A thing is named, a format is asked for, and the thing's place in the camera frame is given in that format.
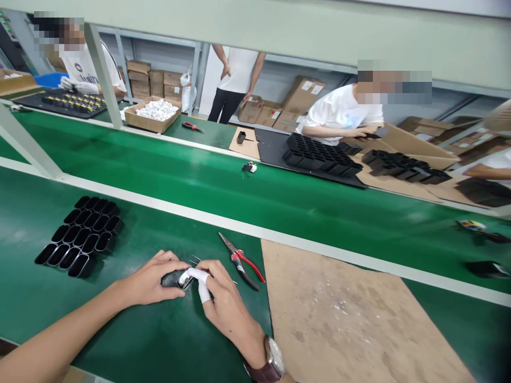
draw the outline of person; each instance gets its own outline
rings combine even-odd
[[[161,278],[175,270],[190,269],[215,296],[203,300],[206,318],[238,348],[245,359],[247,371],[265,373],[261,383],[277,382],[268,374],[267,337],[261,326],[248,313],[227,270],[220,261],[201,261],[196,269],[179,260],[170,251],[160,250],[149,262],[129,277],[120,279],[95,298],[49,326],[0,360],[0,376],[6,382],[47,382],[56,377],[73,361],[80,350],[108,321],[133,305],[147,305],[185,296],[177,287],[162,287]],[[286,373],[282,382],[295,383]]]
[[[221,45],[213,44],[213,50],[224,64],[220,84],[213,100],[208,121],[227,124],[241,101],[248,101],[261,74],[266,53],[231,48],[229,58]]]
[[[381,104],[366,104],[359,84],[338,88],[309,109],[296,132],[322,144],[338,145],[343,137],[363,138],[383,126]]]
[[[511,185],[511,148],[490,154],[453,172]]]
[[[56,39],[56,50],[69,75],[69,78],[65,76],[61,78],[59,88],[76,89],[82,94],[103,94],[85,42],[83,24],[77,23],[73,19],[41,17],[39,12],[30,16],[30,21],[36,30]],[[126,95],[126,85],[117,69],[116,61],[103,41],[101,41],[101,47],[116,97],[123,98]]]

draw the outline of cardboard sheet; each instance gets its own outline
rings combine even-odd
[[[465,197],[457,189],[454,189],[458,182],[463,181],[469,177],[463,176],[461,174],[450,174],[450,176],[452,177],[451,180],[443,182],[439,185],[422,185],[422,187],[440,199],[445,199],[447,201],[453,201],[470,206],[482,207],[483,209],[490,209],[488,206],[476,204],[470,201],[470,199]]]
[[[399,277],[261,244],[275,339],[297,381],[475,383]]]
[[[238,144],[236,142],[236,139],[238,138],[238,134],[240,134],[241,131],[245,132],[246,137],[250,138],[253,141],[245,140],[242,144]],[[250,128],[238,127],[236,129],[236,133],[234,133],[233,140],[230,142],[229,150],[247,155],[257,160],[261,159],[261,157],[259,156],[259,148],[257,146],[256,132]]]
[[[365,183],[366,185],[387,190],[389,192],[393,193],[399,193],[406,196],[416,197],[425,199],[427,201],[433,201],[433,202],[441,202],[440,198],[437,196],[431,194],[427,189],[423,187],[422,184],[418,183],[409,183],[403,180],[399,180],[392,176],[379,176],[374,177],[371,176],[369,173],[372,171],[371,167],[369,165],[366,165],[362,163],[362,157],[363,154],[357,154],[353,157],[351,157],[355,162],[361,163],[364,168],[360,173],[357,174],[357,177]]]

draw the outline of metal pole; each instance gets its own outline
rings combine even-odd
[[[119,113],[119,105],[112,87],[112,79],[106,66],[106,57],[101,46],[100,34],[95,25],[85,23],[85,41],[89,48],[92,63],[96,69],[97,79],[100,81],[110,120],[115,129],[121,129],[122,120]]]
[[[65,173],[3,105],[0,105],[0,136],[44,177],[56,179],[64,176]]]
[[[129,83],[128,78],[128,66],[126,65],[126,56],[124,56],[124,47],[122,46],[122,39],[119,28],[116,28],[116,40],[117,40],[117,49],[119,50],[119,54],[121,55],[121,65],[122,71],[124,72],[124,79],[126,82],[126,89],[128,90],[128,99],[130,104],[133,103],[133,95],[131,93],[131,84]]]
[[[193,103],[195,101],[195,85],[197,83],[197,72],[199,70],[199,55],[201,53],[202,43],[195,44],[195,51],[193,54],[193,65],[192,65],[192,78],[191,78],[191,89],[190,89],[190,101],[188,105],[188,115],[191,116],[193,112]]]

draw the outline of label on box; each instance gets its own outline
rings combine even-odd
[[[319,94],[319,92],[321,92],[321,90],[323,89],[323,85],[316,85],[313,89],[312,89],[312,92],[311,94]]]
[[[302,85],[302,89],[303,90],[309,90],[309,88],[312,86],[313,82],[312,81],[306,81],[303,83]]]

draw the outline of pliers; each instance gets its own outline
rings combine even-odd
[[[236,247],[234,247],[234,245],[226,237],[224,237],[222,235],[222,233],[218,233],[218,234],[220,234],[220,238],[222,238],[222,241],[224,241],[225,246],[227,246],[227,248],[229,249],[229,251],[230,251],[230,260],[233,261],[234,264],[236,265],[236,268],[238,269],[238,272],[240,273],[241,277],[245,280],[245,282],[250,287],[252,287],[255,291],[258,292],[259,291],[259,286],[256,285],[256,283],[252,279],[250,279],[250,277],[246,274],[245,269],[243,268],[243,265],[241,264],[241,260],[243,260],[246,263],[248,263],[250,265],[250,267],[254,269],[255,273],[257,274],[257,276],[259,277],[261,282],[266,283],[266,280],[262,276],[262,273],[259,270],[259,268],[257,267],[257,265],[254,263],[253,260],[251,260],[250,258],[248,258],[245,255],[243,250],[239,250]]]
[[[183,128],[186,128],[186,129],[198,130],[200,133],[204,133],[204,130],[199,129],[199,128],[197,127],[197,125],[194,125],[194,124],[192,124],[191,122],[183,122],[183,123],[181,124],[181,126],[182,126]]]

